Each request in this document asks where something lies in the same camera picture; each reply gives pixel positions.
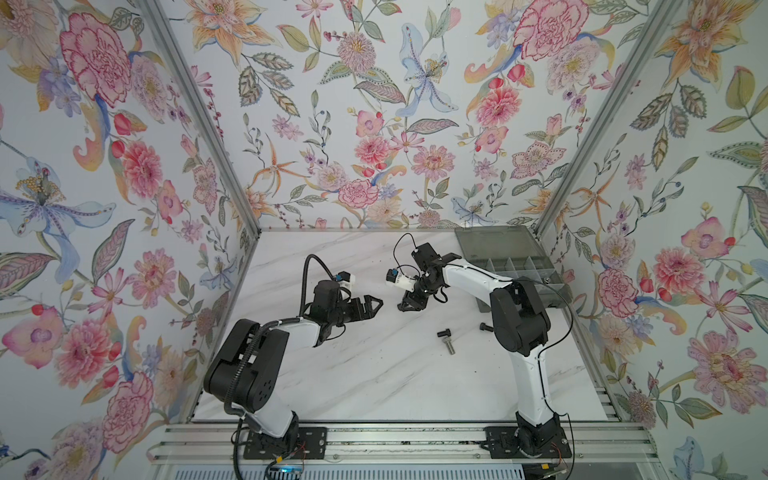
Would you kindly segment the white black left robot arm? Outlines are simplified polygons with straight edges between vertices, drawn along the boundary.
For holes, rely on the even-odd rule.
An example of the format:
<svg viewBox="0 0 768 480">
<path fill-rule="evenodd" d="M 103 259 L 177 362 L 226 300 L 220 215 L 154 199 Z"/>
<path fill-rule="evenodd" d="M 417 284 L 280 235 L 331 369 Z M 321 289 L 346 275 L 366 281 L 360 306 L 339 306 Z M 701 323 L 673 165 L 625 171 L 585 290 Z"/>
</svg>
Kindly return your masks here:
<svg viewBox="0 0 768 480">
<path fill-rule="evenodd" d="M 205 374 L 203 390 L 252 431 L 275 439 L 288 436 L 297 415 L 275 393 L 286 354 L 319 347 L 334 328 L 371 320 L 382 306 L 379 298 L 354 297 L 341 282 L 322 280 L 294 317 L 264 324 L 237 321 Z"/>
</svg>

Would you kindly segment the silver bolt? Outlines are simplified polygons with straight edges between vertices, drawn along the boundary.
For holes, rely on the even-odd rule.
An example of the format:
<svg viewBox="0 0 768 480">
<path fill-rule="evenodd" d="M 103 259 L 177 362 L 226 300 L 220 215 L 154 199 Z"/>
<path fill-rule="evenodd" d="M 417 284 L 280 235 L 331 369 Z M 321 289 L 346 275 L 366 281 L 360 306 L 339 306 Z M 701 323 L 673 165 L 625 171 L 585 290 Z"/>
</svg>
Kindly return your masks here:
<svg viewBox="0 0 768 480">
<path fill-rule="evenodd" d="M 447 347 L 447 350 L 448 350 L 449 354 L 450 355 L 455 355 L 456 351 L 455 351 L 455 348 L 454 348 L 454 346 L 452 344 L 451 338 L 450 337 L 445 337 L 443 340 L 444 340 L 444 343 L 445 343 L 445 345 Z"/>
</svg>

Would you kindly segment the grey plastic organizer box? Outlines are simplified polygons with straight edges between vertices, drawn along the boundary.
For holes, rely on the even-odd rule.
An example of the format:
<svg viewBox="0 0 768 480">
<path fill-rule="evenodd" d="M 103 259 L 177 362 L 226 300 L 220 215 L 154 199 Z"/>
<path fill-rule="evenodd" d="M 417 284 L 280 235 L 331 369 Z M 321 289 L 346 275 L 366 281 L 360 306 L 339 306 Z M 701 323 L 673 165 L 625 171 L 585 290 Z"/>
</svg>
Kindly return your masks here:
<svg viewBox="0 0 768 480">
<path fill-rule="evenodd" d="M 564 276 L 525 226 L 457 228 L 454 233 L 461 256 L 474 267 L 496 276 L 537 280 L 547 308 L 564 309 L 572 300 Z"/>
</svg>

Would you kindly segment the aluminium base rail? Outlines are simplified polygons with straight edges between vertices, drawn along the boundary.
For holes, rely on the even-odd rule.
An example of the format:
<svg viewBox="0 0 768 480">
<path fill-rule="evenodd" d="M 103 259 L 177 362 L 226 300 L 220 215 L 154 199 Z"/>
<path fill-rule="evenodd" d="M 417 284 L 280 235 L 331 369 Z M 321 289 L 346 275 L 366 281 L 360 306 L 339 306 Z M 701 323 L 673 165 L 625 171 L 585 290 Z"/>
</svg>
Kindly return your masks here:
<svg viewBox="0 0 768 480">
<path fill-rule="evenodd" d="M 487 423 L 350 423 L 305 422 L 303 428 L 324 428 L 325 457 L 330 464 L 353 463 L 483 463 L 492 462 Z M 518 454 L 531 463 L 560 459 L 577 465 L 656 463 L 657 449 L 637 423 L 575 421 L 565 424 L 567 438 L 557 439 L 538 457 Z M 148 456 L 160 464 L 228 464 L 233 454 L 232 423 L 192 423 L 167 427 Z"/>
</svg>

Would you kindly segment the aluminium corner post right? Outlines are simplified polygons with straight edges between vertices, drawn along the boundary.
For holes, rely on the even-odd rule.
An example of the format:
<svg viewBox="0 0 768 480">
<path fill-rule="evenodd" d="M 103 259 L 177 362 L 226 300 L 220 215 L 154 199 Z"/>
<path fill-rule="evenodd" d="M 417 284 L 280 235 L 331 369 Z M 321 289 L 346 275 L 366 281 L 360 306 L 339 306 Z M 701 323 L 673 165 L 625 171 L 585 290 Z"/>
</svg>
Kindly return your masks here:
<svg viewBox="0 0 768 480">
<path fill-rule="evenodd" d="M 627 57 L 625 68 L 597 110 L 594 123 L 577 147 L 564 177 L 555 189 L 545 211 L 539 217 L 536 228 L 533 230 L 538 240 L 541 240 L 554 225 L 555 219 L 565 204 L 573 185 L 579 179 L 581 171 L 585 168 L 603 135 L 608 131 L 620 107 L 629 98 L 643 68 L 651 59 L 654 48 L 661 41 L 663 34 L 671 25 L 679 9 L 680 5 L 676 1 L 663 0 L 659 1 L 652 10 L 646 26 Z"/>
</svg>

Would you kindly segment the aluminium corner post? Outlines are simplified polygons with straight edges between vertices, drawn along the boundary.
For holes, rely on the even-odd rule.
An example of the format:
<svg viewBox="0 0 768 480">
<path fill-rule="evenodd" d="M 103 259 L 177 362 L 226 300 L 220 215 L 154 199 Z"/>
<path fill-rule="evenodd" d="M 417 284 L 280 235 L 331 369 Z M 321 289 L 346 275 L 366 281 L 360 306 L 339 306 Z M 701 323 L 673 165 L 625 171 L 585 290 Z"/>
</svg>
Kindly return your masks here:
<svg viewBox="0 0 768 480">
<path fill-rule="evenodd" d="M 643 68 L 651 59 L 654 48 L 661 41 L 663 34 L 671 25 L 679 9 L 680 5 L 676 1 L 663 0 L 659 1 L 652 10 L 646 26 L 627 57 L 625 68 L 597 110 L 594 123 L 577 147 L 564 177 L 555 189 L 545 211 L 539 217 L 536 228 L 533 230 L 538 240 L 541 240 L 554 225 L 555 219 L 565 204 L 573 185 L 579 179 L 581 171 L 585 168 L 603 135 L 608 131 L 620 107 L 629 98 Z"/>
<path fill-rule="evenodd" d="M 214 163 L 219 167 L 223 175 L 224 183 L 229 189 L 231 198 L 238 211 L 244 226 L 256 240 L 259 239 L 261 229 L 258 221 L 247 201 L 245 190 L 238 181 L 236 172 L 230 161 L 225 144 L 215 128 L 215 123 L 207 113 L 206 103 L 197 87 L 193 74 L 178 45 L 170 21 L 159 1 L 138 0 L 138 7 L 147 22 L 154 40 L 158 43 L 160 51 L 170 63 L 171 73 L 176 78 L 182 97 L 189 105 L 190 116 L 200 135 L 210 149 Z"/>
</svg>

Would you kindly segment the aluminium corner post left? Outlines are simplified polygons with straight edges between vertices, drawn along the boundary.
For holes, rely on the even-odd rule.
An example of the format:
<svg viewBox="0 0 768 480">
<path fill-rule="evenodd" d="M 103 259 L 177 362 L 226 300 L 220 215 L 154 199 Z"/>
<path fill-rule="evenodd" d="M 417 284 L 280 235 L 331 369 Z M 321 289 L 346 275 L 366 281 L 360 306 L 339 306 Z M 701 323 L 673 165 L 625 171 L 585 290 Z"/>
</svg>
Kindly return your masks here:
<svg viewBox="0 0 768 480">
<path fill-rule="evenodd" d="M 215 123 L 207 113 L 206 103 L 197 87 L 193 74 L 178 45 L 170 21 L 159 1 L 138 0 L 138 7 L 147 22 L 154 40 L 158 43 L 160 51 L 170 63 L 171 73 L 176 78 L 182 97 L 189 105 L 190 116 L 200 135 L 210 149 L 214 163 L 219 167 L 223 175 L 224 183 L 229 189 L 231 198 L 238 211 L 244 226 L 256 240 L 259 239 L 261 229 L 258 221 L 247 201 L 245 190 L 238 181 L 236 172 L 230 161 L 225 144 L 215 128 Z"/>
</svg>

